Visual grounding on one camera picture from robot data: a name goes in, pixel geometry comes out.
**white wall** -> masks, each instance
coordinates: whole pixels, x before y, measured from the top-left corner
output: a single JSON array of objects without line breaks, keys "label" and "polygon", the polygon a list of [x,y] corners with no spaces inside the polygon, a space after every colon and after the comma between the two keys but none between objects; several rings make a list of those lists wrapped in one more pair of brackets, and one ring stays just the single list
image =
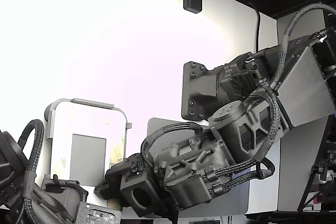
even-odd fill
[{"label": "white wall", "polygon": [[[183,64],[208,69],[254,51],[256,14],[234,0],[0,0],[0,129],[15,139],[59,98],[114,103],[133,123],[127,155],[152,117],[181,120]],[[260,49],[277,44],[261,16]],[[38,166],[48,172],[48,149]]]}]

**wire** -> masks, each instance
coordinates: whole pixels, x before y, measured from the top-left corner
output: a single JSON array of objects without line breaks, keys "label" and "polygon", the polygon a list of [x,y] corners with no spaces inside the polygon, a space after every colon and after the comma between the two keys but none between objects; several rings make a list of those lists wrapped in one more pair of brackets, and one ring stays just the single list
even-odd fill
[{"label": "wire", "polygon": [[[38,163],[39,156],[41,154],[42,145],[43,145],[44,126],[43,126],[42,121],[41,120],[30,121],[25,127],[25,129],[23,130],[22,135],[20,137],[22,141],[27,141],[29,135],[34,129],[35,129],[35,136],[34,136],[33,149],[31,150],[31,153],[30,153],[29,167],[27,169],[28,171],[32,171],[32,172],[36,171],[37,163]],[[29,183],[31,183],[30,178],[28,176],[29,176],[29,173],[25,172],[24,181],[28,183],[28,185],[23,185],[23,186],[26,187],[27,189],[30,188]],[[33,210],[32,199],[28,197],[24,197],[23,205],[27,213],[27,216],[31,220],[31,222],[34,224],[39,224],[39,221],[37,220],[35,216],[35,212]]]},{"label": "wire", "polygon": [[142,142],[141,149],[140,149],[141,157],[139,158],[138,164],[140,166],[142,166],[142,162],[144,161],[150,169],[154,170],[154,166],[152,165],[152,163],[147,158],[147,154],[148,154],[150,148],[152,147],[154,142],[159,137],[163,136],[164,134],[166,134],[168,132],[179,131],[179,130],[193,130],[197,133],[197,132],[202,131],[203,128],[202,128],[202,126],[198,125],[197,123],[189,122],[189,123],[170,124],[170,125],[167,125],[167,126],[164,126],[160,129],[158,129],[157,131],[155,131],[152,134],[150,134],[149,136],[147,136],[145,138],[145,140]]},{"label": "wire", "polygon": [[260,12],[258,11],[258,9],[256,8],[254,4],[252,4],[251,2],[248,2],[248,4],[252,6],[252,8],[256,11],[256,14],[257,14],[256,52],[258,52],[259,51],[259,30],[260,30],[260,21],[261,21]]},{"label": "wire", "polygon": [[288,50],[288,43],[289,43],[289,37],[293,31],[293,28],[295,27],[296,23],[299,21],[299,19],[306,14],[307,12],[311,11],[311,10],[316,10],[316,9],[321,9],[321,10],[327,10],[333,14],[336,15],[336,9],[326,5],[326,4],[310,4],[305,6],[304,8],[302,8],[301,10],[299,10],[294,17],[292,18],[292,20],[289,22],[286,30],[285,30],[285,34],[283,35],[282,38],[282,42],[281,42],[281,50],[279,51],[279,65],[278,65],[278,69],[276,71],[276,73],[274,74],[271,82],[270,82],[270,87],[272,89],[274,89],[279,80],[280,77],[284,71],[284,67],[285,67],[285,61],[286,61],[286,54],[287,54],[287,50]]},{"label": "wire", "polygon": [[306,203],[303,204],[303,206],[300,208],[300,210],[298,211],[298,214],[301,214],[302,211],[304,210],[304,208],[312,201],[314,200],[317,196],[319,196],[321,193],[324,192],[324,190],[326,190],[329,186],[331,186],[332,183],[328,184],[327,186],[323,187],[321,190],[319,190],[316,194],[314,194],[313,197],[311,197],[309,200],[307,200]]}]

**screw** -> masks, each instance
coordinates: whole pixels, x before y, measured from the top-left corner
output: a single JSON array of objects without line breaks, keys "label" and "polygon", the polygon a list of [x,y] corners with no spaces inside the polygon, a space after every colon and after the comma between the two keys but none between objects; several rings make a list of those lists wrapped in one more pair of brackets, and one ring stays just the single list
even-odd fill
[{"label": "screw", "polygon": [[189,171],[189,173],[190,173],[191,175],[195,175],[195,174],[196,174],[196,170],[195,170],[195,169],[191,169],[191,170]]},{"label": "screw", "polygon": [[251,70],[252,70],[252,71],[257,70],[257,69],[258,69],[258,66],[257,66],[256,64],[253,64],[253,65],[251,66]]},{"label": "screw", "polygon": [[195,143],[196,143],[196,141],[193,137],[191,139],[189,139],[189,144],[190,145],[195,144]]},{"label": "screw", "polygon": [[177,210],[177,211],[181,210],[181,207],[180,207],[179,205],[175,205],[174,208],[175,208],[175,210]]}]

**gray surface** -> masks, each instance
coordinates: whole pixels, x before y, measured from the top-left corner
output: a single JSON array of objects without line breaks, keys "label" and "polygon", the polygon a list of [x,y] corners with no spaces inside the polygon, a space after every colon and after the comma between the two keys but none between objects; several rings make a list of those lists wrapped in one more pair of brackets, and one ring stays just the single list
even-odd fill
[{"label": "gray surface", "polygon": [[326,116],[296,127],[281,139],[278,210],[298,209],[327,120]]},{"label": "gray surface", "polygon": [[305,48],[278,93],[294,127],[335,113],[333,98],[310,47]]},{"label": "gray surface", "polygon": [[[278,42],[282,41],[286,27],[295,13],[277,19]],[[305,35],[311,35],[316,31],[325,29],[325,22],[322,10],[312,10],[304,14],[295,25],[290,39],[297,39]]]},{"label": "gray surface", "polygon": [[[153,133],[158,128],[177,123],[159,118],[152,118],[148,122],[148,134]],[[171,132],[163,135],[152,146],[150,152],[155,155],[162,148],[169,144],[179,142],[190,138],[193,131]],[[236,186],[230,192],[220,197],[213,199],[209,204],[199,204],[189,209],[180,212],[180,218],[195,218],[195,217],[211,217],[224,215],[243,215],[248,209],[249,183],[243,183]]]},{"label": "gray surface", "polygon": [[106,139],[72,135],[70,179],[97,186],[104,179]]}]

